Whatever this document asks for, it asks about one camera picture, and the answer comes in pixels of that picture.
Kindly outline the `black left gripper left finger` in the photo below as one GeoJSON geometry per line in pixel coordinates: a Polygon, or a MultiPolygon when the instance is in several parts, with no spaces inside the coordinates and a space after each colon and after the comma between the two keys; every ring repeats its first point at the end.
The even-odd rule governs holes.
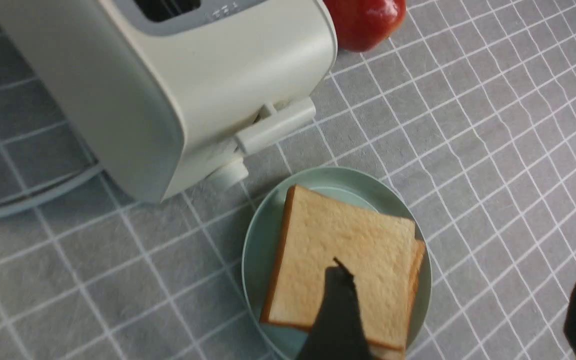
{"type": "Polygon", "coordinates": [[[298,360],[372,360],[354,274],[337,257],[325,270],[324,294],[298,360]]]}

